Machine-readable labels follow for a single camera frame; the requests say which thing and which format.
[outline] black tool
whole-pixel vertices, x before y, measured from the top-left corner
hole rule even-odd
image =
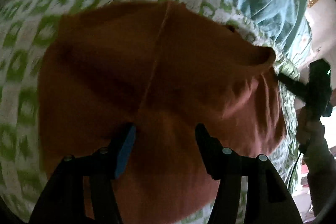
[[[331,87],[330,65],[324,59],[316,60],[309,65],[309,82],[305,85],[280,73],[279,81],[284,83],[287,89],[306,103],[305,107],[311,111],[311,120],[319,121],[321,116],[329,117],[332,112],[330,104]],[[306,153],[309,142],[299,146],[299,151]]]
[[[120,135],[90,156],[66,156],[41,193],[29,224],[122,224],[111,180],[125,170],[135,140],[135,126],[127,124]],[[90,177],[95,220],[85,216],[83,176]]]
[[[300,213],[273,164],[265,155],[239,156],[224,148],[198,124],[195,137],[207,173],[220,180],[208,224],[234,224],[237,218],[242,176],[248,177],[246,224],[299,224]]]

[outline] wall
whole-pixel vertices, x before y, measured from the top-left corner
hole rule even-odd
[[[308,81],[308,64],[319,58],[325,58],[331,66],[331,84],[336,88],[336,2],[319,0],[306,12],[312,31],[312,54],[299,70],[301,79]]]

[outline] patterned bedspread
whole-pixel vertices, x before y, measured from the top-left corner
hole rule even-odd
[[[40,165],[38,142],[37,76],[46,48],[57,35],[63,13],[93,9],[111,1],[130,0],[8,0],[0,7],[0,195],[22,220],[28,221],[46,176]],[[226,0],[176,0],[213,21],[230,24],[243,38],[259,46],[272,47],[277,72],[298,77],[298,71],[283,50],[240,10]],[[283,180],[297,159],[294,96],[279,84],[287,137],[270,156]],[[237,223],[246,206],[247,180],[241,186]],[[206,223],[212,204],[180,223]]]

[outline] orange fabric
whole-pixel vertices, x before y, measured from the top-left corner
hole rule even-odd
[[[271,48],[173,2],[63,16],[39,77],[45,169],[93,153],[134,122],[134,149],[113,183],[121,216],[180,220],[218,188],[195,142],[197,123],[245,156],[268,155],[285,136],[274,59]]]

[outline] screw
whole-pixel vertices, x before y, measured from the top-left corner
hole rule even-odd
[[[107,154],[109,152],[109,149],[107,147],[103,147],[99,149],[100,154]]]
[[[70,160],[72,160],[72,155],[65,156],[65,157],[63,158],[63,160],[64,160],[64,161],[70,161]]]
[[[265,155],[263,155],[263,154],[261,154],[261,155],[259,155],[259,160],[261,160],[261,161],[267,161],[267,157],[265,156]]]
[[[230,155],[232,153],[232,150],[230,148],[223,148],[222,152],[225,154],[225,155]]]

